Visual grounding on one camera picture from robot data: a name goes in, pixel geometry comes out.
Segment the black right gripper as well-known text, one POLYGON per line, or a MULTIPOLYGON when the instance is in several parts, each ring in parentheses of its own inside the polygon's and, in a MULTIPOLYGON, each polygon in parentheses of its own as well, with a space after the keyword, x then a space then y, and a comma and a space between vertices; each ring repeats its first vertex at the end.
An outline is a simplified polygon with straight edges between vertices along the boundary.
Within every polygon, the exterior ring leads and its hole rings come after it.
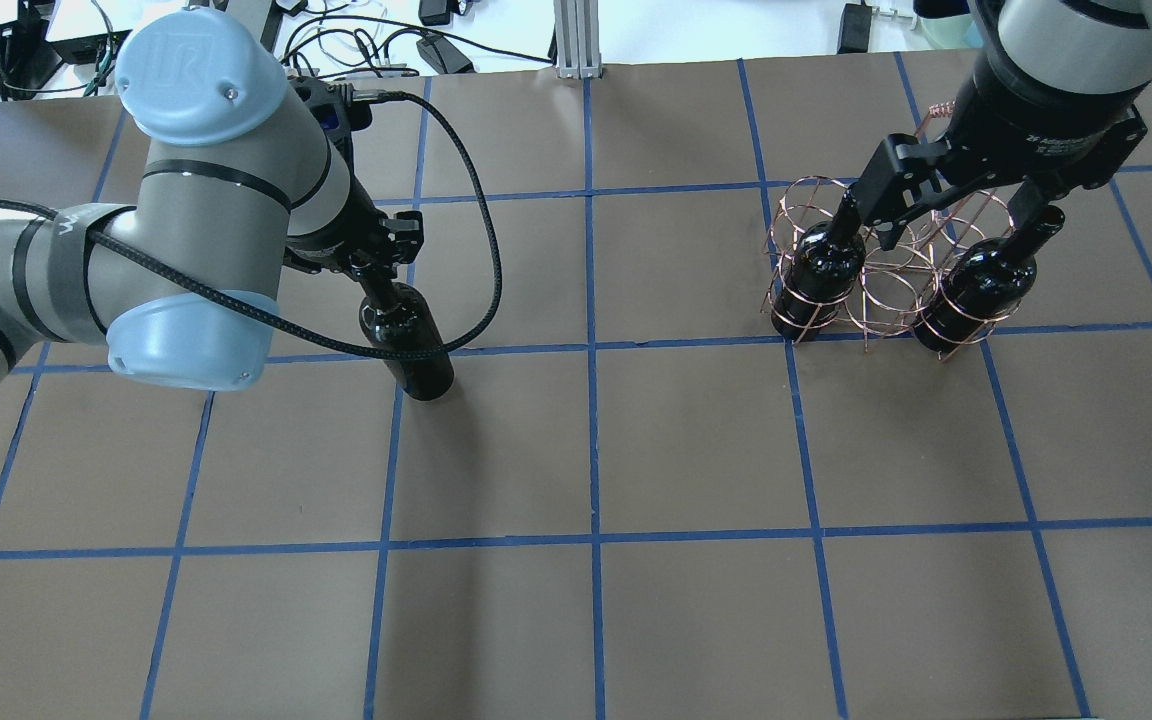
POLYGON ((1135 106, 1143 91, 1074 94, 1044 85, 1014 61, 982 55, 933 141, 909 132, 879 141, 850 188, 861 223, 901 232, 970 194, 1020 184, 1011 240, 1055 236, 1066 223, 1055 202, 1074 188, 1107 184, 1147 135, 1135 106))

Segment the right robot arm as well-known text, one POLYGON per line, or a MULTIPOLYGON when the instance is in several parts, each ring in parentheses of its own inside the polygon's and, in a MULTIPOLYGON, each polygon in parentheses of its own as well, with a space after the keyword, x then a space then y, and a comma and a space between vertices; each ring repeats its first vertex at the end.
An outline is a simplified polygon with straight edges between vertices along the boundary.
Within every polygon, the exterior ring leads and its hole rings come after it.
POLYGON ((1016 227, 1076 187, 1106 184, 1144 127, 1152 1, 973 1, 983 45, 934 141, 884 138, 838 206, 835 233, 905 225, 983 190, 1018 187, 1016 227))

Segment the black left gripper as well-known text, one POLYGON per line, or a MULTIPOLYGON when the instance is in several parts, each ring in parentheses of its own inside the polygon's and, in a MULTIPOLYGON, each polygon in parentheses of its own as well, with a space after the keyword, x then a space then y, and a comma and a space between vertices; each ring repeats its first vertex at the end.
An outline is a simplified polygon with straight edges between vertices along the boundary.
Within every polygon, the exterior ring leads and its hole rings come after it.
POLYGON ((385 214, 365 187, 351 179, 342 209, 319 232, 291 236, 285 243, 285 266, 306 274, 343 273, 356 278, 376 272, 397 278, 397 266, 411 264, 425 240, 420 211, 385 214))

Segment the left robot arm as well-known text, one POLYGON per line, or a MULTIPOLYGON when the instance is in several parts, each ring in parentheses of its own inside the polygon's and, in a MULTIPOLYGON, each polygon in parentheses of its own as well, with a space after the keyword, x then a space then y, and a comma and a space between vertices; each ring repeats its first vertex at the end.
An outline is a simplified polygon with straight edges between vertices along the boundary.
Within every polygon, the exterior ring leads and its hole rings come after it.
POLYGON ((0 200, 0 382, 45 341, 118 376, 232 392, 262 377, 285 266, 353 275, 376 309, 422 243, 347 158, 338 88, 291 79, 227 13, 185 6, 128 38, 119 99, 150 146, 132 204, 0 200))

